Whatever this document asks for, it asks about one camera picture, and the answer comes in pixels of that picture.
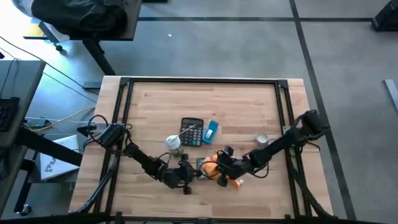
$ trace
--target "calculator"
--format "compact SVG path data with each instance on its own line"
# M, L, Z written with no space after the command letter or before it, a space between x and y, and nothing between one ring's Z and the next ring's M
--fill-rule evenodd
M200 147L203 134L203 120L198 118L182 118L180 133L182 133L180 134L180 139L183 146Z

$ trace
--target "orange object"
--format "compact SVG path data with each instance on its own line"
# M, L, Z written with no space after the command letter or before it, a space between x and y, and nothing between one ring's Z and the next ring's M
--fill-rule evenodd
M205 161L202 165L202 169L206 172L207 176L210 176L213 180L217 180L219 177L221 177L220 172L218 171L218 165L217 163L217 157L218 157L218 151L216 154L214 154L211 158L206 157ZM226 177L228 182L234 186L237 190L241 187L241 184L243 183L243 179L236 179L236 180L231 180L228 176Z

